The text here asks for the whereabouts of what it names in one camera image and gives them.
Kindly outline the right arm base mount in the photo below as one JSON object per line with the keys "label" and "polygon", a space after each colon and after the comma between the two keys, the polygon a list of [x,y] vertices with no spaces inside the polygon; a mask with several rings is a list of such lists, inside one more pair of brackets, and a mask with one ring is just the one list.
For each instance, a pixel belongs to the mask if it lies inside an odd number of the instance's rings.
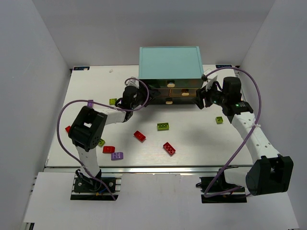
{"label": "right arm base mount", "polygon": [[229,184],[225,180],[224,172],[214,181],[207,193],[207,187],[214,180],[217,173],[221,170],[219,167],[201,167],[198,173],[199,181],[195,187],[200,189],[202,204],[239,204],[247,203],[246,190],[240,187],[234,190],[237,185]]}

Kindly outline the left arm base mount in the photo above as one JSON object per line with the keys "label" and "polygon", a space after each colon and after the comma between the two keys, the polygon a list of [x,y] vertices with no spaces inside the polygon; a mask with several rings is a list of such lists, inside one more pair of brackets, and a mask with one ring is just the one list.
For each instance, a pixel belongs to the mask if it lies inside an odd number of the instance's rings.
{"label": "left arm base mount", "polygon": [[101,172],[97,178],[104,182],[104,185],[91,177],[87,177],[76,170],[72,184],[70,200],[79,201],[115,201],[121,189],[121,178],[101,177]]}

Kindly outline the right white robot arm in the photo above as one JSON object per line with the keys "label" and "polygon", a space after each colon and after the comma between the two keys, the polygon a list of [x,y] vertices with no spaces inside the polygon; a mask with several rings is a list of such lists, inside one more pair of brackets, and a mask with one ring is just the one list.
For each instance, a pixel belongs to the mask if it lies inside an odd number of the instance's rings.
{"label": "right white robot arm", "polygon": [[243,139],[234,156],[246,146],[253,165],[249,170],[231,166],[232,156],[204,190],[204,197],[231,194],[242,187],[253,196],[286,192],[294,166],[291,157],[282,156],[266,138],[258,124],[259,117],[242,100],[240,79],[226,77],[222,85],[216,79],[205,78],[207,84],[197,90],[196,105],[200,109],[213,104],[222,108]]}

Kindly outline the lime lego near left arm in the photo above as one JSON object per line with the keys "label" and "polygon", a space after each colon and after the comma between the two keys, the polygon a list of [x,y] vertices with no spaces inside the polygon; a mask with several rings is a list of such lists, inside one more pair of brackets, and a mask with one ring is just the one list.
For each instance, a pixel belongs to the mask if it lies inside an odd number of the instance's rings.
{"label": "lime lego near left arm", "polygon": [[117,102],[117,98],[111,98],[111,99],[109,99],[109,105],[115,105],[116,104],[116,102]]}

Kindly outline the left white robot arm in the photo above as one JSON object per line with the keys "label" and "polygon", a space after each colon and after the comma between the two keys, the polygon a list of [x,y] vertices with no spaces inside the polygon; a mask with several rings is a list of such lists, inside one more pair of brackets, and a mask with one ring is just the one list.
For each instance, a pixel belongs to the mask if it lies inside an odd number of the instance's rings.
{"label": "left white robot arm", "polygon": [[128,121],[133,115],[133,110],[146,107],[159,95],[157,89],[150,87],[127,86],[113,108],[98,112],[88,106],[82,107],[69,130],[69,138],[79,154],[82,175],[93,179],[101,178],[96,147],[104,127]]}

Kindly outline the lime small lego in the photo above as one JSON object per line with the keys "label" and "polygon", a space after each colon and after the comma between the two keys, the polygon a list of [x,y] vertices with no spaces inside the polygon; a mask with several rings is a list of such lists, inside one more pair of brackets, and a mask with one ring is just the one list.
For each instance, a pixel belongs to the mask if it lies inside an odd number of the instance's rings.
{"label": "lime small lego", "polygon": [[215,118],[216,124],[222,124],[224,122],[223,118],[221,116],[217,116]]}

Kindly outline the olive small lego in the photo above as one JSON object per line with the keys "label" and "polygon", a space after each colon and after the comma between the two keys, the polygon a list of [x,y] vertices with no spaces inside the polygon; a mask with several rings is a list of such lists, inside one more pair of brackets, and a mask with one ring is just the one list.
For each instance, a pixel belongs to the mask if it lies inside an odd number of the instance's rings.
{"label": "olive small lego", "polygon": [[98,146],[102,147],[104,146],[104,144],[105,144],[105,141],[103,139],[100,139],[98,142]]}

